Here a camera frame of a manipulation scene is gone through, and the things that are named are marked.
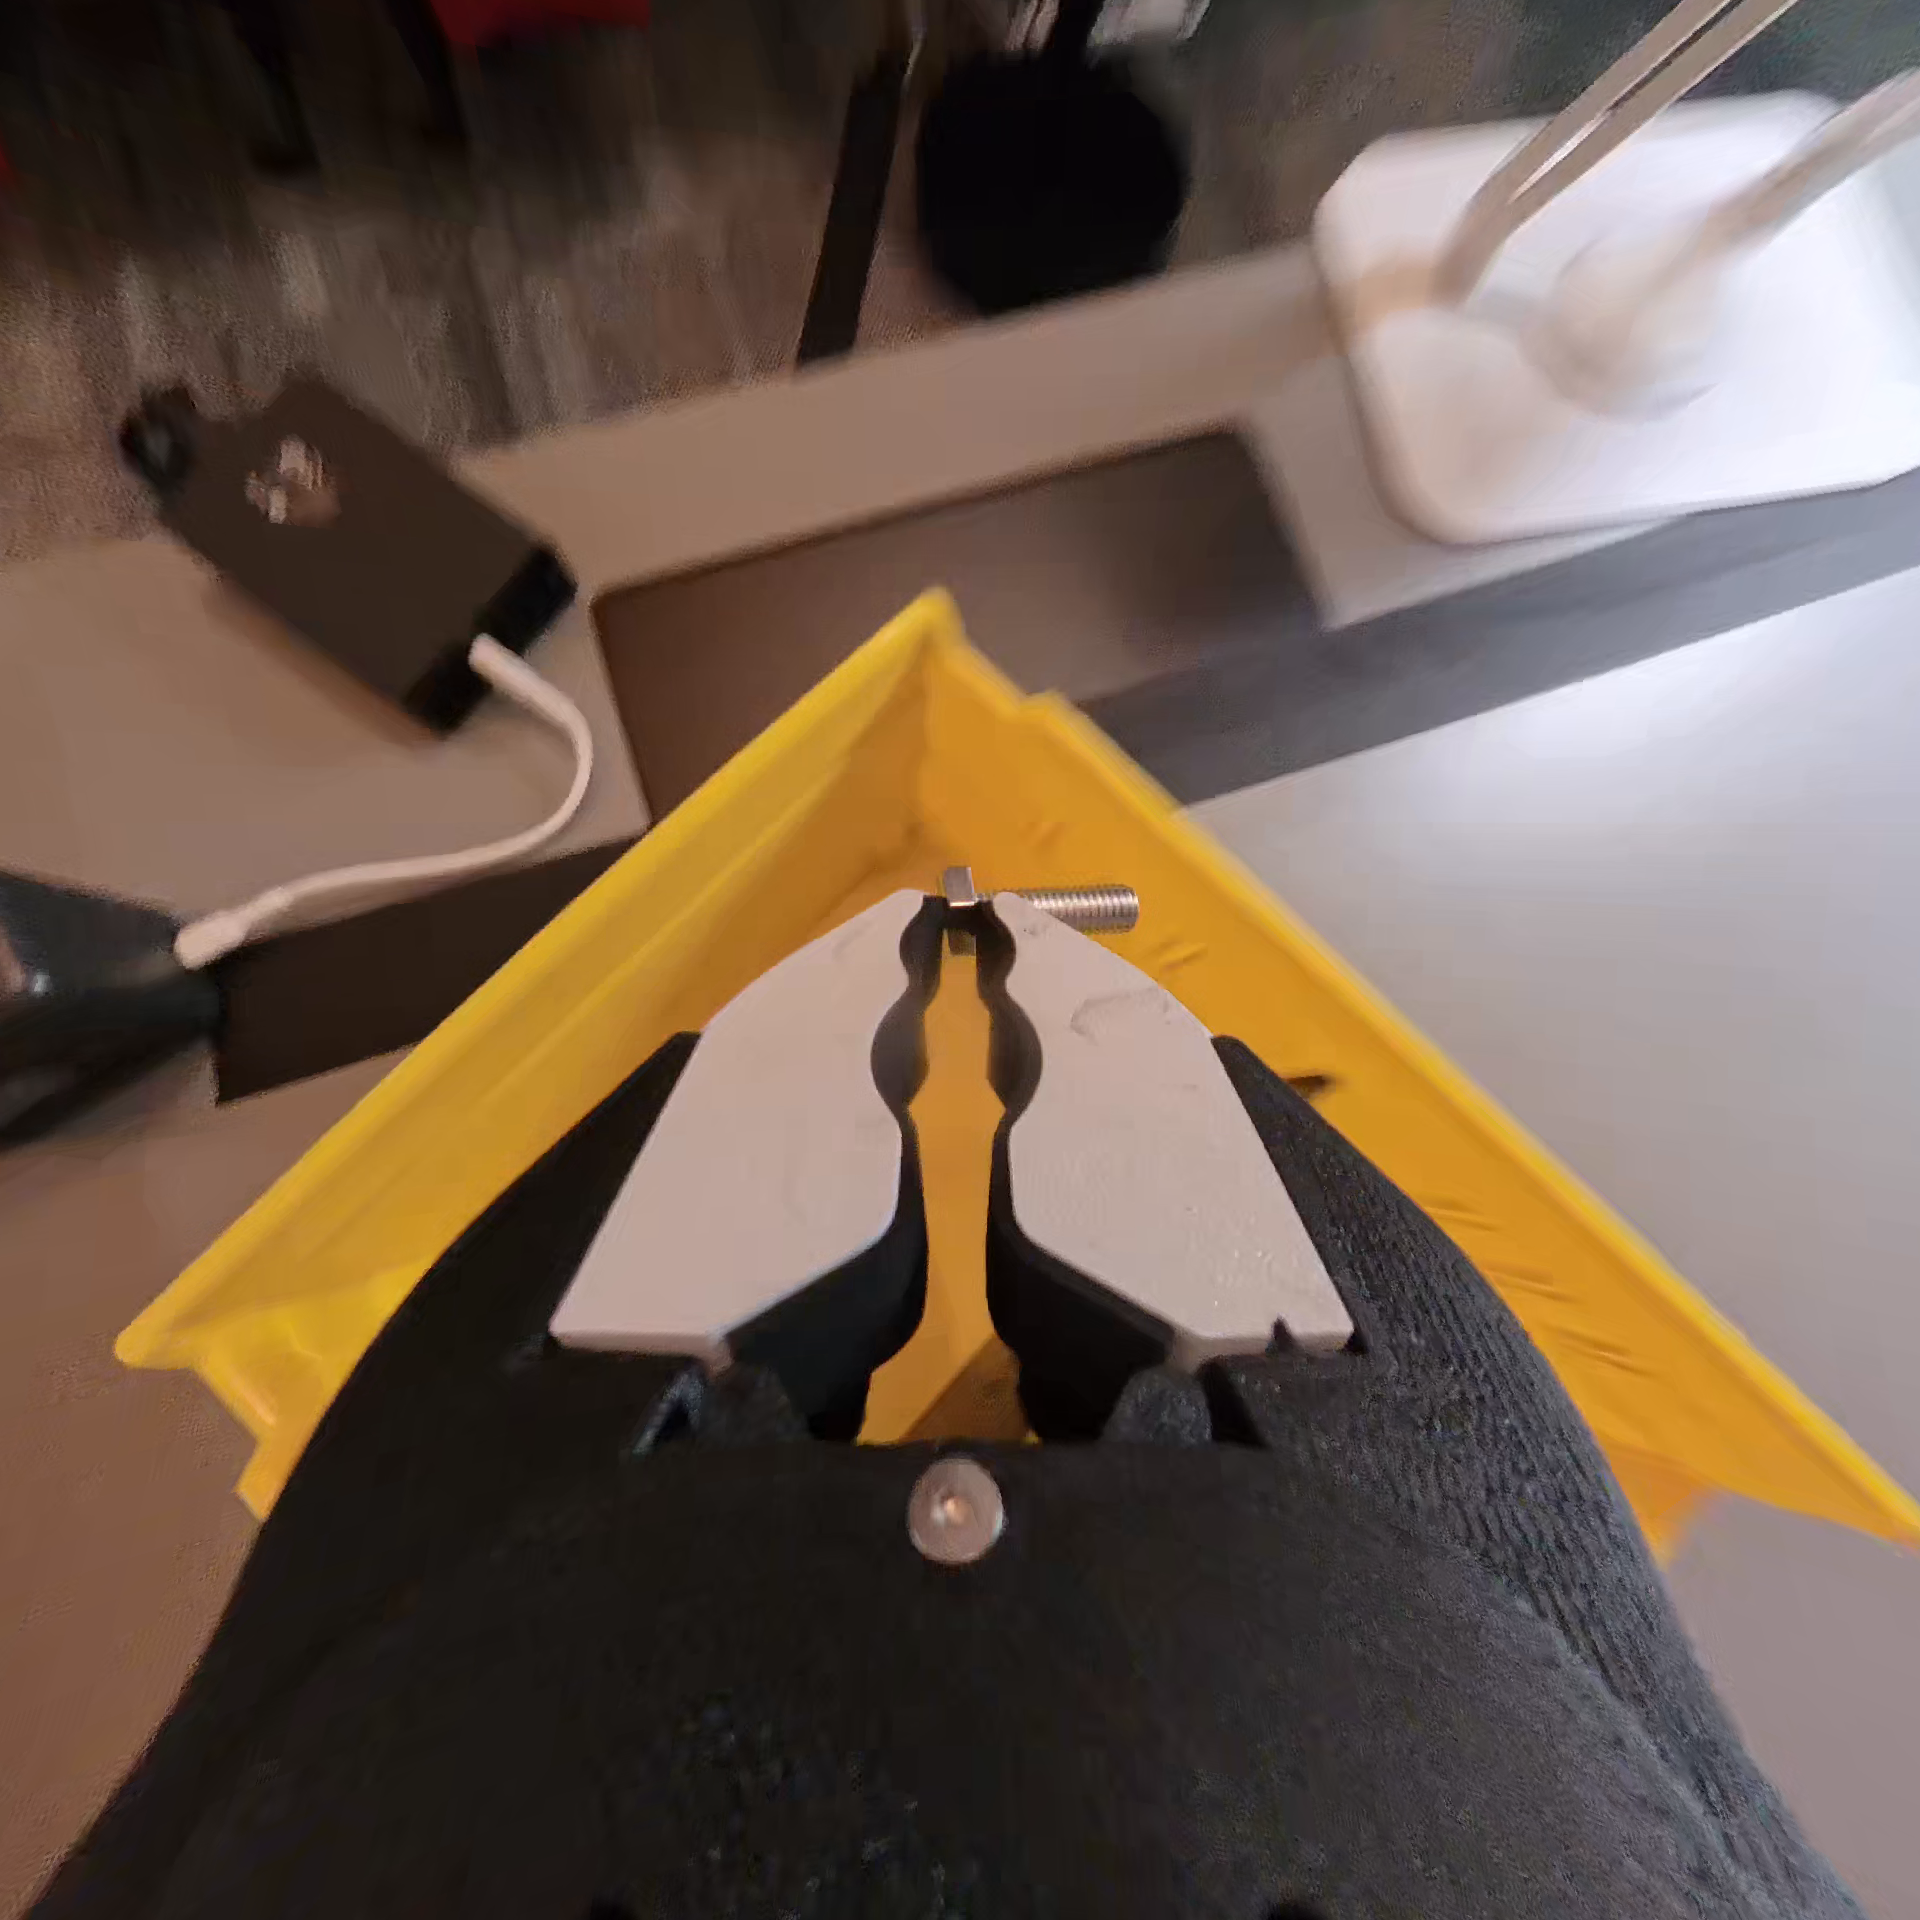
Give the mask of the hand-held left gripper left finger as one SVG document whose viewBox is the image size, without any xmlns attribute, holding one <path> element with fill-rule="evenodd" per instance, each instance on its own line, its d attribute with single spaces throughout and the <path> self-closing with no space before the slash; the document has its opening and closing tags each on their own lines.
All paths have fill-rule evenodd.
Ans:
<svg viewBox="0 0 1920 1920">
<path fill-rule="evenodd" d="M 925 1077 L 941 907 L 902 889 L 788 953 L 694 1037 L 548 1332 L 583 1354 L 771 1373 L 862 1421 L 918 1330 Z"/>
</svg>

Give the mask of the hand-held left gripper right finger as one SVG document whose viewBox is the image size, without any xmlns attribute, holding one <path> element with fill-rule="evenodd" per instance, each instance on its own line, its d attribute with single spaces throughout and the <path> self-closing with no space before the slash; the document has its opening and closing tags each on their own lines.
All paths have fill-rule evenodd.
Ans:
<svg viewBox="0 0 1920 1920">
<path fill-rule="evenodd" d="M 1032 1432 L 1098 1432 L 1147 1372 L 1356 1338 L 1216 1037 L 1019 893 L 984 910 L 988 1306 Z"/>
</svg>

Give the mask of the silver hex bolt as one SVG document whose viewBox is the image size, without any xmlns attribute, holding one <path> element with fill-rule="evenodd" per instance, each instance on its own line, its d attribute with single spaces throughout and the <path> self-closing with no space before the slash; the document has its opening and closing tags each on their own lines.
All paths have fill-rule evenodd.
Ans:
<svg viewBox="0 0 1920 1920">
<path fill-rule="evenodd" d="M 997 912 L 997 900 L 1018 899 L 1087 938 L 1119 938 L 1135 931 L 1139 892 L 1117 882 L 990 888 L 972 866 L 947 866 L 935 888 L 948 933 L 973 931 Z"/>
</svg>

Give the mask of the yellow plastic bin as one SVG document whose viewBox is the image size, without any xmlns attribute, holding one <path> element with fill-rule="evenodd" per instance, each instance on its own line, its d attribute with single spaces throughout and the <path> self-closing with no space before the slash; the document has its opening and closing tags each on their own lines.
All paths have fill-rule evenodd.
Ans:
<svg viewBox="0 0 1920 1920">
<path fill-rule="evenodd" d="M 254 1437 L 262 1521 L 428 1267 L 668 1037 L 876 899 L 1119 881 L 1141 970 L 1274 1072 L 1499 1292 L 1659 1556 L 1712 1498 L 1916 1547 L 1916 1499 L 1091 721 L 923 592 L 447 1014 L 117 1340 Z"/>
</svg>

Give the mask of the black power bank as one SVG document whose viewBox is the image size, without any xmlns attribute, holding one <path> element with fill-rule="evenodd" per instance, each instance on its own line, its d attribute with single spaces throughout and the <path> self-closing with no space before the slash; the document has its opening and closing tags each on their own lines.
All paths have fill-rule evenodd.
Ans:
<svg viewBox="0 0 1920 1920">
<path fill-rule="evenodd" d="M 551 541 L 316 378 L 221 418 L 146 392 L 117 442 L 178 541 L 438 737 L 486 697 L 471 644 L 523 656 L 575 598 Z"/>
</svg>

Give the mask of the instruction sheet stand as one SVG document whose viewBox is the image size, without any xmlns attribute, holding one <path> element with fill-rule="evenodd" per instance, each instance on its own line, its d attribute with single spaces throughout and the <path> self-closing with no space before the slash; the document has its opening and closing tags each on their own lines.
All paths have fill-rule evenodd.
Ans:
<svg viewBox="0 0 1920 1920">
<path fill-rule="evenodd" d="M 1677 5 L 1550 118 L 1386 134 L 1311 216 L 1373 481 L 1486 547 L 1918 466 L 1918 78 L 1694 94 L 1790 2 Z"/>
</svg>

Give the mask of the black round object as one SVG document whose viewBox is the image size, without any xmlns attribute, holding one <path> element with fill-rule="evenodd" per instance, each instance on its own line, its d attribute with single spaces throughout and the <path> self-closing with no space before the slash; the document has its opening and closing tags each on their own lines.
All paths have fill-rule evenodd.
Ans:
<svg viewBox="0 0 1920 1920">
<path fill-rule="evenodd" d="M 918 118 L 918 241 L 981 317 L 1160 272 L 1187 197 L 1181 140 L 1115 64 L 972 56 Z"/>
</svg>

